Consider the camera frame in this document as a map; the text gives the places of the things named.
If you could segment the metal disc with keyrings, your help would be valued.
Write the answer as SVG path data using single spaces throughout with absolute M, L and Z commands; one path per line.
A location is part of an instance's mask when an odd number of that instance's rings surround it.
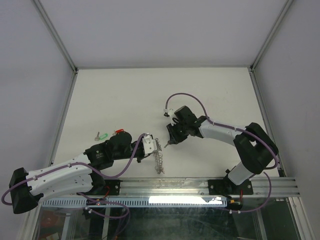
M 155 160 L 155 171 L 157 172 L 158 175 L 164 174 L 165 170 L 163 167 L 163 154 L 162 154 L 162 149 L 156 151 L 153 153 L 153 157 Z

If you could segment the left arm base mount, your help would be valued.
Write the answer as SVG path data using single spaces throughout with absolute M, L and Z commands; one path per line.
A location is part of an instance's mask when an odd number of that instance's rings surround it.
M 109 197 L 109 196 L 119 196 L 121 190 L 121 183 L 122 180 L 119 179 L 106 179 L 105 184 L 99 187 L 96 190 L 93 190 L 89 193 L 92 196 L 102 196 L 102 197 Z

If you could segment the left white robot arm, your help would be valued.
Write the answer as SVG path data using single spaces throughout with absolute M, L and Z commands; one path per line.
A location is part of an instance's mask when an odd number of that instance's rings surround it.
M 38 170 L 16 169 L 1 202 L 11 206 L 14 214 L 22 214 L 52 198 L 77 193 L 97 195 L 103 192 L 106 179 L 122 176 L 133 160 L 140 163 L 160 149 L 158 140 L 149 133 L 133 141 L 128 132 L 122 131 L 63 163 Z

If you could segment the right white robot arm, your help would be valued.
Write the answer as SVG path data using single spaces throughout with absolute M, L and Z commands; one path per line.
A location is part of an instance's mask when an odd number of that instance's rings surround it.
M 244 128 L 215 122 L 208 116 L 196 117 L 187 106 L 178 110 L 165 109 L 164 116 L 170 118 L 166 126 L 169 145 L 177 145 L 189 136 L 214 139 L 236 148 L 240 162 L 226 176 L 213 184 L 217 194 L 230 195 L 240 192 L 242 184 L 261 174 L 275 160 L 279 149 L 262 127 L 252 122 Z

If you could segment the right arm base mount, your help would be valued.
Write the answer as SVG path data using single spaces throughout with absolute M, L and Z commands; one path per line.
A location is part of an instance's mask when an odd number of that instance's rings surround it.
M 240 185 L 236 185 L 231 182 L 228 178 L 224 179 L 209 179 L 208 192 L 209 195 L 221 195 L 221 196 L 231 196 L 231 195 L 253 195 L 253 187 L 251 181 L 245 180 Z

